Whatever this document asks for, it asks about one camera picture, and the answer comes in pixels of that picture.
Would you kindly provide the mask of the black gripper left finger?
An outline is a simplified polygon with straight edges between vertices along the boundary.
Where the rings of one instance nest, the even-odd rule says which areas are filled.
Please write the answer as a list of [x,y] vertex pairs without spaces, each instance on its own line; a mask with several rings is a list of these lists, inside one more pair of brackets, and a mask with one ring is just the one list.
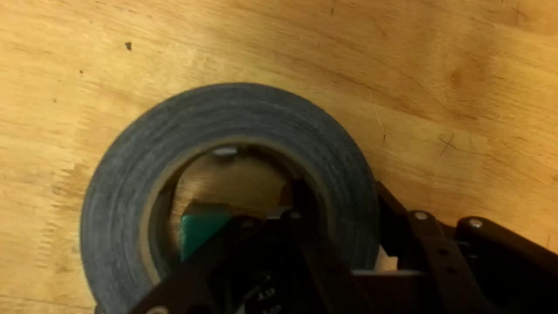
[[129,314],[320,314],[310,248],[317,206],[277,216],[190,213],[179,222],[179,265]]

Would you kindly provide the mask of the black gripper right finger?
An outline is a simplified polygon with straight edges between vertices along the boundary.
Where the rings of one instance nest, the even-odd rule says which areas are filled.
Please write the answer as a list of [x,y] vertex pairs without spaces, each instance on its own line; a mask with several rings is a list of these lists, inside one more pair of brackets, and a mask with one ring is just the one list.
[[455,225],[376,183],[380,246],[428,281],[441,314],[558,314],[558,255],[483,216]]

